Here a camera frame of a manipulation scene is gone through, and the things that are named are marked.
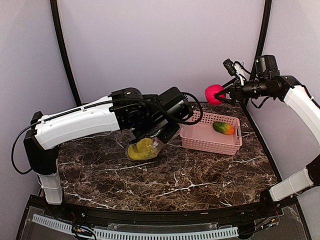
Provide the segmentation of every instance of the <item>white vent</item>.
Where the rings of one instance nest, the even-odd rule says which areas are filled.
[[[66,224],[55,219],[34,214],[32,222],[42,226],[60,231],[66,234],[72,234],[71,224]],[[104,229],[94,229],[98,240],[218,240],[238,237],[238,228],[229,227],[219,230],[187,232],[187,233],[135,233],[110,231]]]

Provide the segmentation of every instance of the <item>wall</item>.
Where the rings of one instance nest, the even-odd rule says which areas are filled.
[[[272,3],[264,54],[275,55],[282,75],[293,75],[320,103],[320,2],[277,0]],[[302,120],[279,100],[268,100],[261,109],[249,105],[282,178],[304,168],[319,146]],[[312,239],[320,239],[320,188],[298,197]]]
[[[34,172],[21,176],[11,166],[11,146],[36,111],[52,114],[75,106],[60,57],[49,0],[0,1],[0,239],[15,239]],[[15,162],[29,163],[22,141]]]
[[[231,79],[225,59],[252,67],[264,9],[264,0],[58,2],[83,102],[126,87],[159,94],[172,86],[204,101],[206,87]]]

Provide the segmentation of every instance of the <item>marble table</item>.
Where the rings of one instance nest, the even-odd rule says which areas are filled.
[[[257,202],[277,182],[239,106],[203,110],[240,119],[243,146],[234,156],[181,147],[171,140],[151,160],[129,161],[129,131],[99,133],[60,146],[58,171],[68,203],[133,211],[189,211]]]

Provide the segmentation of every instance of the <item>red object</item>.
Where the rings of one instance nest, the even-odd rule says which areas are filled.
[[[215,94],[219,93],[220,91],[222,91],[224,89],[223,86],[221,85],[212,85],[212,86],[209,86],[205,91],[205,97],[207,99],[207,101],[212,104],[212,105],[219,105],[219,104],[222,104],[223,102],[216,99],[215,98]],[[220,95],[221,98],[226,98],[226,94],[221,94]]]

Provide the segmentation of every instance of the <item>plastic basket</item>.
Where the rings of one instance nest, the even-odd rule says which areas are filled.
[[[194,111],[190,121],[200,117],[200,112]],[[231,124],[234,134],[225,135],[216,132],[214,122]],[[200,150],[205,152],[235,155],[242,146],[240,121],[236,117],[203,113],[201,122],[195,125],[183,125],[180,131],[182,147],[186,149]]]

